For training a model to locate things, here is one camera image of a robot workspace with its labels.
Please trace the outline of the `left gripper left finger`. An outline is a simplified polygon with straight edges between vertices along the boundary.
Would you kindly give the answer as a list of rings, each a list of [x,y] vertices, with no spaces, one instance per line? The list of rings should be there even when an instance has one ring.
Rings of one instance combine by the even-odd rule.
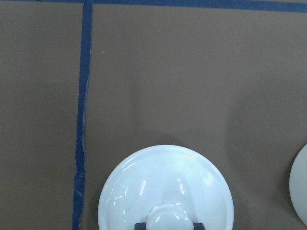
[[[146,230],[146,223],[145,222],[136,223],[134,225],[134,230]]]

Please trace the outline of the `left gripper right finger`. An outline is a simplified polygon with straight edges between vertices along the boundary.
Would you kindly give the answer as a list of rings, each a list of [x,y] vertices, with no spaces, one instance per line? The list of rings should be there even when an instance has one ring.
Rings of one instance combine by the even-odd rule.
[[[193,223],[193,229],[194,230],[204,230],[204,224],[203,223]]]

